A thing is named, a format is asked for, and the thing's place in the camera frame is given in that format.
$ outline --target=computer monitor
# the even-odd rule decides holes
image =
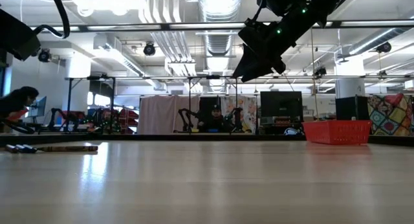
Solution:
[[[29,107],[27,117],[43,117],[46,109],[46,97],[36,100],[36,102]]]
[[[262,91],[260,92],[261,117],[290,117],[303,121],[302,92]]]

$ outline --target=person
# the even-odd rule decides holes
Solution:
[[[205,122],[200,121],[198,124],[198,129],[200,132],[209,132],[213,129],[219,133],[225,132],[223,120],[224,117],[221,115],[220,106],[214,105],[211,116],[209,116]]]
[[[36,88],[25,86],[12,91],[10,94],[0,98],[0,118],[14,116],[19,111],[33,104],[38,97],[39,91]]]

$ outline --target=patterned fabric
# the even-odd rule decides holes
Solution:
[[[238,107],[243,108],[241,112],[241,123],[243,131],[250,129],[252,133],[256,130],[256,98],[255,97],[238,97]],[[229,114],[235,108],[235,96],[221,98],[221,113],[223,116]]]
[[[369,118],[373,121],[374,135],[412,135],[411,97],[403,94],[370,96]]]

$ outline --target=red basket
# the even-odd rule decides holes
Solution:
[[[327,120],[302,123],[306,140],[323,144],[367,144],[370,120]]]

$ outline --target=window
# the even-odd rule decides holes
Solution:
[[[103,95],[95,95],[95,105],[97,106],[107,106],[111,104],[111,98]]]
[[[92,105],[93,104],[93,93],[92,92],[88,92],[88,105]]]

